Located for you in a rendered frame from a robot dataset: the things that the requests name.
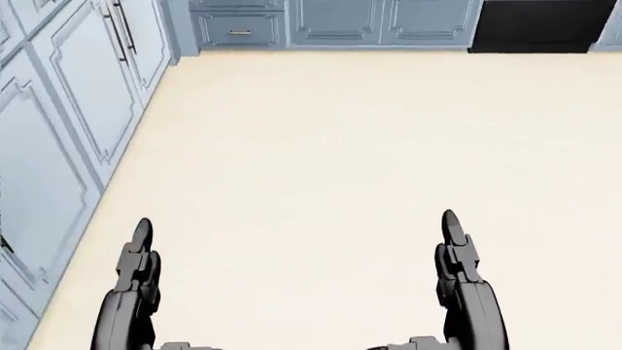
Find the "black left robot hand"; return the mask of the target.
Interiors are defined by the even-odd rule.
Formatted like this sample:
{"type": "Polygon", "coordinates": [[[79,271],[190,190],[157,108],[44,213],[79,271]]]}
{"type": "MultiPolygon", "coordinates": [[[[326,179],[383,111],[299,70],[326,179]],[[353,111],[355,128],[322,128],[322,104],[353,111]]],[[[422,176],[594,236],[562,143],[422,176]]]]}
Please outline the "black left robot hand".
{"type": "Polygon", "coordinates": [[[152,316],[160,303],[161,258],[152,250],[153,226],[142,218],[125,243],[117,263],[118,280],[104,297],[90,350],[222,350],[193,347],[187,342],[163,343],[154,348],[156,333],[152,316]]]}

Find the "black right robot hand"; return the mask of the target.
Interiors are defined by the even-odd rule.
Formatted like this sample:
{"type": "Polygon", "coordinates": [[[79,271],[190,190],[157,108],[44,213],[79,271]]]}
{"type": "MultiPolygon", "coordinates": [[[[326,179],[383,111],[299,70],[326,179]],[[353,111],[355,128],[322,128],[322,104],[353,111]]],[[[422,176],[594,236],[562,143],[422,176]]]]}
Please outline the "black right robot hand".
{"type": "Polygon", "coordinates": [[[437,299],[446,309],[446,341],[418,336],[367,350],[510,350],[496,294],[478,273],[480,259],[472,238],[450,209],[443,212],[441,230],[444,241],[435,248],[434,262],[437,299]]]}

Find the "black stove oven front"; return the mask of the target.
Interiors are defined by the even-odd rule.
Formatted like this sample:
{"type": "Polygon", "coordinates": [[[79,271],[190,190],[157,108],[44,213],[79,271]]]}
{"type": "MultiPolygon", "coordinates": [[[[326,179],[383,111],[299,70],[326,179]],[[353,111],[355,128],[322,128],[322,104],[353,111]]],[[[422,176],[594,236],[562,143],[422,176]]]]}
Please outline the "black stove oven front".
{"type": "Polygon", "coordinates": [[[470,53],[587,53],[617,0],[484,0],[470,53]]]}

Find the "blue cabinet beside stove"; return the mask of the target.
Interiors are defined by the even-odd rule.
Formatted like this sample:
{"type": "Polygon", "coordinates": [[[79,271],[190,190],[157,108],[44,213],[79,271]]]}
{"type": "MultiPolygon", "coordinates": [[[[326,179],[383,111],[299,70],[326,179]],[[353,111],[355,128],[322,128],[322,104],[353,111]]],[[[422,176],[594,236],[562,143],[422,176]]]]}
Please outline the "blue cabinet beside stove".
{"type": "Polygon", "coordinates": [[[603,31],[590,52],[622,52],[622,0],[616,0],[603,31]]]}

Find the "wide blue cabinet door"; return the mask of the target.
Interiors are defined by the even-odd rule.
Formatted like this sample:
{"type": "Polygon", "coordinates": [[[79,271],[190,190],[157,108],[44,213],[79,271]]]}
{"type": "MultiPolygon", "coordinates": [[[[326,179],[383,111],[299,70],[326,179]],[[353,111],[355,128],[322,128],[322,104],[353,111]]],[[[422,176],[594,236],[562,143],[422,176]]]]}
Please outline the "wide blue cabinet door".
{"type": "Polygon", "coordinates": [[[26,52],[0,69],[0,279],[42,314],[99,190],[26,52]]]}

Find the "tall blue cabinet door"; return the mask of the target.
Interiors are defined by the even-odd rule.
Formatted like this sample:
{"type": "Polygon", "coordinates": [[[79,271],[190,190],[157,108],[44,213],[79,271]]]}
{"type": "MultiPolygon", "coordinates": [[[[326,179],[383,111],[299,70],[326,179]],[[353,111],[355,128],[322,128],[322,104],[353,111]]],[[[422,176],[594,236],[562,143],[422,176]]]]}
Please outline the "tall blue cabinet door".
{"type": "Polygon", "coordinates": [[[119,61],[106,5],[70,0],[31,41],[102,186],[113,177],[143,110],[129,64],[119,61]]]}

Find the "narrow blue cabinet door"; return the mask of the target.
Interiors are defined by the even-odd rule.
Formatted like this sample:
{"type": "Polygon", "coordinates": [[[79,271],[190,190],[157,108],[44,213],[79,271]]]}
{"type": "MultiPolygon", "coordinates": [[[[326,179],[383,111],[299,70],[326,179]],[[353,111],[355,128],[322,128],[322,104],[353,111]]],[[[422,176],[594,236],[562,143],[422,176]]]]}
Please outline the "narrow blue cabinet door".
{"type": "Polygon", "coordinates": [[[132,79],[139,98],[146,106],[171,58],[168,38],[158,0],[122,0],[137,54],[127,48],[127,35],[117,0],[111,0],[113,17],[121,26],[121,39],[125,48],[132,79]]]}

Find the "blue base cabinet door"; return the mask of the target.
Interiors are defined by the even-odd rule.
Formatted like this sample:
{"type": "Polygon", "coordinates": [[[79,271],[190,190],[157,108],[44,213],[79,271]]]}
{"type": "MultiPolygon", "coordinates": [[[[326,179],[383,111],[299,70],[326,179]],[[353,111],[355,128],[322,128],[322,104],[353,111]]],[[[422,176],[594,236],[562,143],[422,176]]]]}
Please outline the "blue base cabinet door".
{"type": "Polygon", "coordinates": [[[380,42],[384,0],[290,0],[295,46],[373,46],[380,42]]]}
{"type": "Polygon", "coordinates": [[[471,46],[483,0],[385,0],[380,43],[384,46],[471,46]]]}

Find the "shallow blue drawer front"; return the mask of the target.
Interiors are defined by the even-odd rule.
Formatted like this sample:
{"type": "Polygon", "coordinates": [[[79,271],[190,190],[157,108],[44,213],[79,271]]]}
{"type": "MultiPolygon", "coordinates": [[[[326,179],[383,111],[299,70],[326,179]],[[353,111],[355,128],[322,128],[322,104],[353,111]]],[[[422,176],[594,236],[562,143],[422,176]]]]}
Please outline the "shallow blue drawer front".
{"type": "Polygon", "coordinates": [[[285,0],[189,0],[191,11],[284,11],[285,0]]]}

